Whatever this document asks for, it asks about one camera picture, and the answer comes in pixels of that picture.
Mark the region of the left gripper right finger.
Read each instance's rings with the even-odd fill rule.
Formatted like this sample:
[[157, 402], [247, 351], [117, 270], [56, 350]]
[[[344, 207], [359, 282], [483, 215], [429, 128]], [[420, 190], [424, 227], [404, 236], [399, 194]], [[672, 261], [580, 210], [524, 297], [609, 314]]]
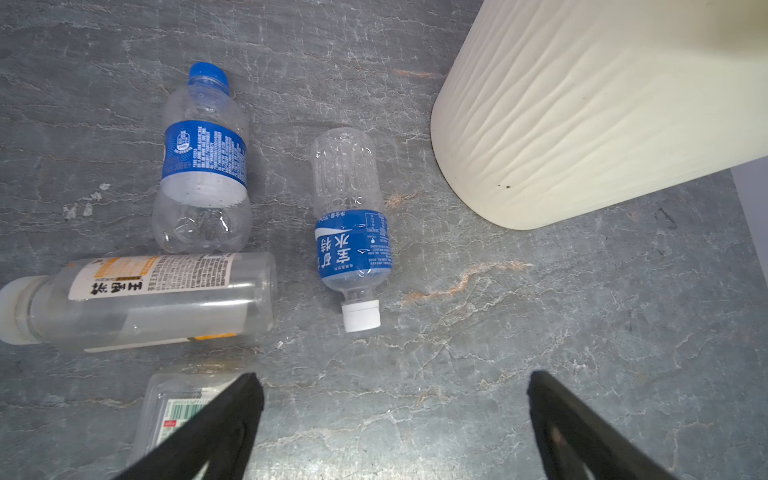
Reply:
[[531, 424], [549, 479], [671, 479], [554, 376], [537, 370], [527, 388]]

